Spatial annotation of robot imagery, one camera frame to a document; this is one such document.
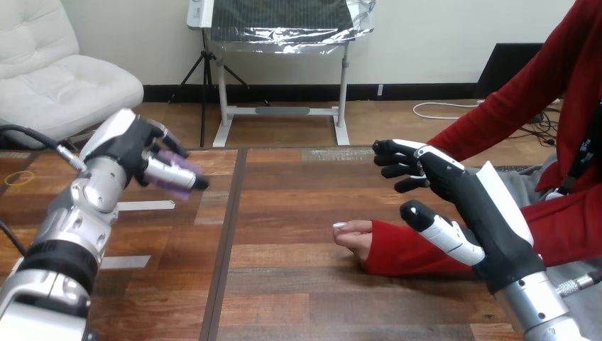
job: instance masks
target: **silver robotic arm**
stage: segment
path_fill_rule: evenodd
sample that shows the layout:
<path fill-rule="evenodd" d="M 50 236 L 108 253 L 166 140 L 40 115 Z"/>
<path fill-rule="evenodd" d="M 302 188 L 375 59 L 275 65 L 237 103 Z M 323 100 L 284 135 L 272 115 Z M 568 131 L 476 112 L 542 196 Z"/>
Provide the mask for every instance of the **silver robotic arm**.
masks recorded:
<path fill-rule="evenodd" d="M 57 147 L 79 174 L 51 202 L 23 261 L 0 288 L 2 340 L 97 340 L 87 324 L 90 295 L 131 179 L 181 190 L 209 185 L 163 160 L 159 142 L 186 156 L 164 126 L 125 109 L 99 127 L 79 158 Z"/>
<path fill-rule="evenodd" d="M 490 163 L 476 175 L 439 149 L 404 140 L 377 141 L 375 162 L 383 175 L 412 175 L 398 192 L 430 186 L 456 206 L 469 229 L 416 200 L 401 206 L 402 218 L 450 257 L 472 266 L 525 341 L 587 340 L 562 300 L 594 285 L 593 274 L 555 288 L 532 248 L 527 223 Z M 420 176 L 425 181 L 417 183 Z"/>

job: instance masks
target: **chair cushion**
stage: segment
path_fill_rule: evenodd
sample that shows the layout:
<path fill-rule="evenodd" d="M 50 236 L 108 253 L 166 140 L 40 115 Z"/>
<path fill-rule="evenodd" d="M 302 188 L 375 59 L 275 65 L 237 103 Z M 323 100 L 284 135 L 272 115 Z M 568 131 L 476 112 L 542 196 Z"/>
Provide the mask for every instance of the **chair cushion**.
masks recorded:
<path fill-rule="evenodd" d="M 79 52 L 60 0 L 0 0 L 0 79 Z"/>
<path fill-rule="evenodd" d="M 71 55 L 27 75 L 0 80 L 0 124 L 18 124 L 66 139 L 142 102 L 142 84 L 108 62 Z M 36 148 L 21 133 L 9 134 Z"/>

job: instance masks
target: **gray pants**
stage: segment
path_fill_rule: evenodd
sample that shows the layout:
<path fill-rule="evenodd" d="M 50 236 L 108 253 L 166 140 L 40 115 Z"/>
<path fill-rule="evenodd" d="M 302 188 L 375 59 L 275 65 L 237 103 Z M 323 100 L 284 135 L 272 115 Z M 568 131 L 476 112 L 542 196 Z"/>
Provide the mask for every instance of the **gray pants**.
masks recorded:
<path fill-rule="evenodd" d="M 556 153 L 543 165 L 522 172 L 498 172 L 519 207 L 545 200 L 548 192 L 535 192 L 543 171 L 557 160 Z M 590 271 L 602 269 L 602 258 L 591 261 L 576 261 L 548 268 L 552 283 L 558 285 L 566 280 L 582 276 Z M 585 291 L 569 296 L 565 302 L 581 329 L 581 334 L 590 340 L 602 340 L 602 283 Z"/>

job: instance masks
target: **black monitor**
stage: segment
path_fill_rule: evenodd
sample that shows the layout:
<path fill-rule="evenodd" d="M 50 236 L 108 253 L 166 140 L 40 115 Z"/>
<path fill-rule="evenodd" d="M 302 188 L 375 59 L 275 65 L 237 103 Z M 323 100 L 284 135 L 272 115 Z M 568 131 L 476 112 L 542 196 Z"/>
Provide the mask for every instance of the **black monitor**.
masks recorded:
<path fill-rule="evenodd" d="M 498 43 L 493 48 L 474 98 L 487 98 L 512 79 L 541 50 L 543 43 Z"/>

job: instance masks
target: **black tripod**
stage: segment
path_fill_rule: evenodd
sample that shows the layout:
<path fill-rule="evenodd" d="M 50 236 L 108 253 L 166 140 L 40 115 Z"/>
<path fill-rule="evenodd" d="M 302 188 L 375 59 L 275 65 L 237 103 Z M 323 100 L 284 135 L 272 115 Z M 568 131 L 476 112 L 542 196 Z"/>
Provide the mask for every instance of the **black tripod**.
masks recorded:
<path fill-rule="evenodd" d="M 203 35 L 203 51 L 201 52 L 201 56 L 199 57 L 199 60 L 197 60 L 197 62 L 195 63 L 195 66 L 192 67 L 192 69 L 190 69 L 190 71 L 188 72 L 188 75 L 186 75 L 186 78 L 184 78 L 184 80 L 182 81 L 182 83 L 180 83 L 180 86 L 178 87 L 178 89 L 176 90 L 176 92 L 181 92 L 182 88 L 184 87 L 184 85 L 186 85 L 186 82 L 188 81 L 188 78 L 190 78 L 190 75 L 192 75 L 192 73 L 195 71 L 195 69 L 197 68 L 197 66 L 199 66 L 199 64 L 204 60 L 204 67 L 203 67 L 203 90 L 202 90 L 202 112 L 201 112 L 201 147 L 204 146 L 204 140 L 205 140 L 205 110 L 206 110 L 206 106 L 207 106 L 207 85 L 209 85 L 210 87 L 213 87 L 213 83 L 211 80 L 211 64 L 209 63 L 209 61 L 211 61 L 211 59 L 213 60 L 217 60 L 217 58 L 215 57 L 215 55 L 213 54 L 213 52 L 211 52 L 209 50 L 209 46 L 206 43 L 207 37 L 205 35 L 205 29 L 203 28 L 202 30 L 202 35 Z M 226 71 L 228 71 L 228 73 L 230 75 L 232 75 L 234 78 L 236 78 L 236 80 L 238 80 L 246 89 L 248 89 L 248 84 L 246 84 L 246 82 L 244 80 L 242 80 L 242 78 L 240 78 L 236 73 L 234 73 L 234 71 L 232 71 L 230 69 L 230 67 L 228 67 L 227 65 L 224 64 L 224 69 Z M 169 103 L 176 103 L 177 102 L 177 96 L 176 96 L 176 92 L 174 92 L 171 95 L 171 99 L 169 101 Z"/>

